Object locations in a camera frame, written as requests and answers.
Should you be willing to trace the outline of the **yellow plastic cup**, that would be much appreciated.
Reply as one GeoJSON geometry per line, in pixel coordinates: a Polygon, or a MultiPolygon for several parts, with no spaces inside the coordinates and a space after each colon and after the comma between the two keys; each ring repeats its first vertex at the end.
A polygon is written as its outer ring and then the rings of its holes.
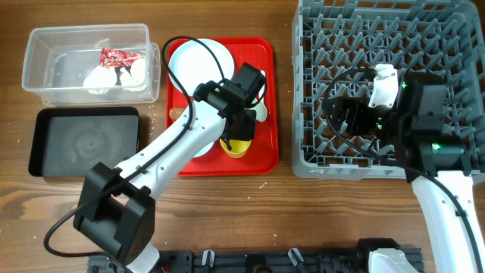
{"type": "Polygon", "coordinates": [[[250,140],[219,140],[222,149],[231,158],[241,158],[251,146],[250,140]]]}

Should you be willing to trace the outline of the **green bowl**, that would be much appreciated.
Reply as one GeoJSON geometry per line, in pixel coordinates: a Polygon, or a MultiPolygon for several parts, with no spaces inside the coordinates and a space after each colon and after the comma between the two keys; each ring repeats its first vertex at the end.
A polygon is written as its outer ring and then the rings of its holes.
{"type": "Polygon", "coordinates": [[[268,116],[268,110],[264,104],[264,100],[261,99],[259,103],[255,106],[256,110],[256,120],[259,122],[264,122],[268,116]]]}

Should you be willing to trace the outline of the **small light blue bowl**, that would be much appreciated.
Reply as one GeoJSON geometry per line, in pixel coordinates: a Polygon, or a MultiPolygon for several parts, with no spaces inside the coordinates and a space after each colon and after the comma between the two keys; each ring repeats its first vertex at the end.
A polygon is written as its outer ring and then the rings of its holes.
{"type": "Polygon", "coordinates": [[[207,152],[209,152],[211,150],[211,148],[213,147],[214,143],[211,142],[209,143],[208,145],[206,145],[205,147],[203,147],[200,151],[198,151],[194,157],[195,158],[198,158],[198,157],[201,157],[203,155],[205,155],[207,152]]]}

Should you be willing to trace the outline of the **brown carrot stick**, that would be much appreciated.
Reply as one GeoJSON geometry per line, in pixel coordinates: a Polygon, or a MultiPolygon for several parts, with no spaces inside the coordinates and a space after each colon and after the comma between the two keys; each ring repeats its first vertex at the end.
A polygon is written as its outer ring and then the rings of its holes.
{"type": "Polygon", "coordinates": [[[185,111],[185,108],[171,108],[168,112],[168,116],[172,121],[177,120],[185,111]]]}

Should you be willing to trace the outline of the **white tissue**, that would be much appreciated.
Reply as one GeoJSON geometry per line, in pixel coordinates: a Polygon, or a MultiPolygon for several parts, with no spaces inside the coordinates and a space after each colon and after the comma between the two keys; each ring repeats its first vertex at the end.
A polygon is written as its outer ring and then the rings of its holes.
{"type": "Polygon", "coordinates": [[[117,83],[117,74],[113,67],[97,66],[83,81],[83,87],[95,95],[105,94],[117,83]]]}
{"type": "Polygon", "coordinates": [[[120,69],[120,84],[131,92],[141,92],[146,88],[144,83],[146,76],[146,60],[139,58],[129,67],[120,69]]]}

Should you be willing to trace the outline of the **red snack wrapper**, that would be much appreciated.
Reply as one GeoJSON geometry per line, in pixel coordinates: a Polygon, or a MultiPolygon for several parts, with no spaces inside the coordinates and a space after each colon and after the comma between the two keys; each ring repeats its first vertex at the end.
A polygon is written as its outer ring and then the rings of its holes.
{"type": "Polygon", "coordinates": [[[129,67],[145,56],[116,49],[102,49],[99,65],[102,67],[129,67]]]}

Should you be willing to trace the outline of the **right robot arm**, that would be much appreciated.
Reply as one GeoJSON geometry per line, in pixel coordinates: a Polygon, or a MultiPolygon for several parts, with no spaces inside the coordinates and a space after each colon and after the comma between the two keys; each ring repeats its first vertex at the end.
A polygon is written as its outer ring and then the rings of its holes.
{"type": "Polygon", "coordinates": [[[482,272],[484,239],[474,207],[472,162],[465,141],[443,132],[446,92],[435,74],[359,68],[327,85],[321,107],[330,129],[358,154],[404,169],[427,224],[437,271],[482,272]],[[355,73],[373,80],[369,99],[329,97],[338,82],[355,73]],[[395,158],[355,146],[340,133],[342,123],[352,136],[372,135],[394,146],[395,158]]]}

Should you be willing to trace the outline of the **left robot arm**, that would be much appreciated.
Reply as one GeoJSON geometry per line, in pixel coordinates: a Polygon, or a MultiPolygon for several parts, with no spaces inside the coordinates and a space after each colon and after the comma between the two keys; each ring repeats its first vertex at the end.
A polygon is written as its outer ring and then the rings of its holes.
{"type": "Polygon", "coordinates": [[[267,87],[247,63],[229,80],[199,84],[182,115],[147,147],[114,168],[98,163],[88,171],[74,228],[129,271],[152,271],[160,258],[150,243],[158,198],[208,144],[253,139],[255,99],[267,87]]]}

